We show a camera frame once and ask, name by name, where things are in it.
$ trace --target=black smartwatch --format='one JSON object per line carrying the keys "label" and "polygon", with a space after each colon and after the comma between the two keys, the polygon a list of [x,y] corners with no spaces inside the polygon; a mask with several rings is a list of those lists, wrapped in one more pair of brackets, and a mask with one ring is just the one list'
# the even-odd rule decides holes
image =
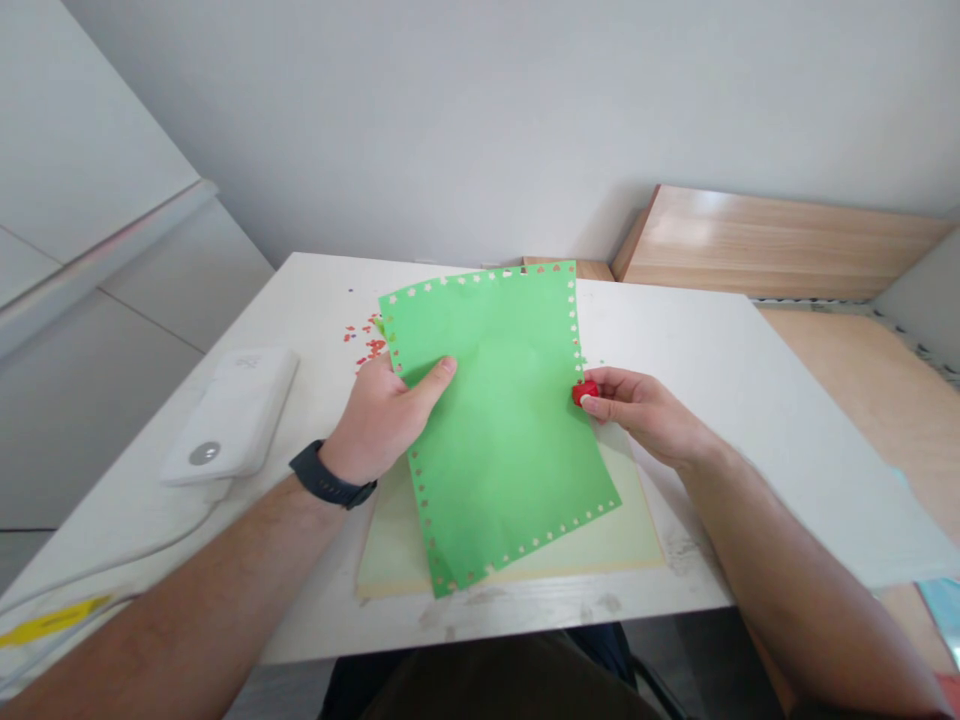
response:
{"label": "black smartwatch", "polygon": [[376,480],[359,487],[345,483],[320,461],[317,453],[321,447],[323,440],[315,440],[290,461],[290,469],[311,495],[334,505],[343,505],[347,510],[353,510],[373,495],[377,489]]}

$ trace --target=beige paper sheet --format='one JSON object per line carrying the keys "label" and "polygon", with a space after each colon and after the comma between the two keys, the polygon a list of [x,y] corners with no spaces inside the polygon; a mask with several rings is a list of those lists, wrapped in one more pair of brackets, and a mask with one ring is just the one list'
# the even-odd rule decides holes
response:
{"label": "beige paper sheet", "polygon": [[[616,572],[662,565],[663,552],[647,508],[627,434],[618,425],[594,432],[622,507],[540,548],[484,580],[497,585],[545,577]],[[383,476],[357,575],[358,598],[429,593],[430,571],[406,458]]]}

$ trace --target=yellow tag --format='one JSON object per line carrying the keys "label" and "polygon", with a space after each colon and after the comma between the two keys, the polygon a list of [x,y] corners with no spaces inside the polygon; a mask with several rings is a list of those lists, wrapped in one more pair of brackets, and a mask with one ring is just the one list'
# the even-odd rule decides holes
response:
{"label": "yellow tag", "polygon": [[66,630],[95,613],[98,608],[106,605],[110,602],[111,597],[111,595],[102,595],[101,597],[84,600],[63,610],[57,610],[49,615],[43,615],[18,625],[6,635],[0,635],[0,647],[26,645],[47,635]]}

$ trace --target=hand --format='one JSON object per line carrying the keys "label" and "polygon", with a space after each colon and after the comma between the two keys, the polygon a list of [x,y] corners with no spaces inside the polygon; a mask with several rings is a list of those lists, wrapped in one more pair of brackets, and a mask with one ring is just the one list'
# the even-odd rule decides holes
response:
{"label": "hand", "polygon": [[613,420],[664,465],[680,470],[723,446],[655,377],[608,367],[585,376],[597,383],[600,397],[584,396],[583,409],[600,422]]}
{"label": "hand", "polygon": [[344,482],[364,485],[380,477],[420,437],[456,372],[457,361],[443,358],[411,390],[394,374],[389,355],[365,363],[320,460]]}

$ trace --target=charging cable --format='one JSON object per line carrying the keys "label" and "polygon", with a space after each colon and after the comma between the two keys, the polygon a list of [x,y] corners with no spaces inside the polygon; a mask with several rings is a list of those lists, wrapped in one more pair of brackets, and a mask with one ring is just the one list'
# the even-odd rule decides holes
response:
{"label": "charging cable", "polygon": [[168,540],[164,540],[161,543],[156,545],[150,545],[149,547],[142,548],[127,555],[121,555],[114,560],[109,560],[100,565],[95,565],[88,570],[79,572],[76,575],[70,575],[69,577],[63,578],[62,580],[57,580],[56,582],[50,583],[49,585],[44,585],[32,592],[27,593],[23,597],[14,600],[11,604],[7,605],[4,608],[0,608],[0,617],[3,617],[7,613],[10,613],[16,610],[19,607],[26,605],[28,602],[36,600],[47,593],[53,592],[54,590],[59,590],[62,587],[67,585],[72,585],[75,582],[81,580],[86,580],[88,577],[94,575],[99,575],[100,573],[106,572],[107,570],[113,570],[114,568],[122,567],[124,565],[129,565],[130,563],[137,562],[138,560],[143,560],[148,558],[151,555],[156,555],[159,552],[166,550],[169,547],[173,547],[177,543],[185,540],[187,537],[195,533],[200,527],[210,519],[210,516],[213,515],[213,512],[217,509],[223,499],[226,497],[227,492],[230,490],[230,481],[229,480],[218,480],[210,487],[210,492],[206,498],[209,503],[207,512],[204,513],[203,517],[200,518],[196,523],[191,525],[189,528],[181,532],[179,535],[172,537]]}
{"label": "charging cable", "polygon": [[59,648],[63,647],[68,642],[70,642],[70,640],[76,637],[85,628],[90,627],[93,623],[95,623],[97,620],[102,618],[104,615],[106,615],[108,612],[110,612],[114,608],[120,607],[121,605],[126,605],[129,602],[133,602],[138,597],[140,597],[139,593],[124,595],[123,597],[119,597],[116,600],[113,600],[107,603],[103,607],[98,608],[89,617],[84,618],[83,622],[78,623],[77,625],[74,625],[73,627],[64,630],[63,634],[61,634],[55,640],[47,643],[43,647],[43,650],[41,650],[32,658],[30,658],[25,663],[23,663],[23,665],[21,665],[16,670],[14,670],[10,675],[8,675],[5,678],[0,678],[0,695],[3,695],[3,693],[5,693],[7,690],[13,687],[16,683],[18,683],[24,675],[26,675],[28,672],[33,670],[33,668],[35,668],[41,662],[43,662],[48,657],[50,657],[50,655],[52,655],[56,650],[58,650]]}

